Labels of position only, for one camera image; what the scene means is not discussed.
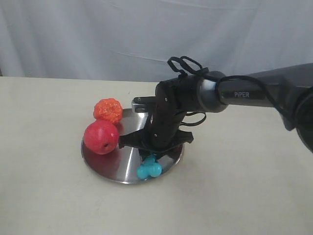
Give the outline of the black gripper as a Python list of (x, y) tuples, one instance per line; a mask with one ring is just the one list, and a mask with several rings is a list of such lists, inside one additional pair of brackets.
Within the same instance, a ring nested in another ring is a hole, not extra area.
[(151, 152), (166, 152), (194, 140), (192, 132), (181, 131), (180, 126), (196, 126), (203, 121), (184, 123), (186, 116), (202, 114), (197, 96), (200, 79), (195, 76), (159, 82), (155, 89), (155, 106), (145, 127), (121, 135), (119, 149), (126, 146)]

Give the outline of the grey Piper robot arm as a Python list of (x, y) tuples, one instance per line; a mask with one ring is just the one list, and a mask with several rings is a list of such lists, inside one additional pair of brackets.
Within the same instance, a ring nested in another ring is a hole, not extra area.
[(142, 129), (122, 135), (118, 146), (164, 153), (193, 135), (181, 131), (186, 116), (219, 113), (229, 105), (275, 108), (287, 130), (296, 130), (303, 144), (313, 147), (313, 66), (302, 64), (249, 75), (225, 76), (203, 68), (180, 70), (177, 78), (161, 81), (154, 96), (135, 97), (132, 109), (147, 113)]

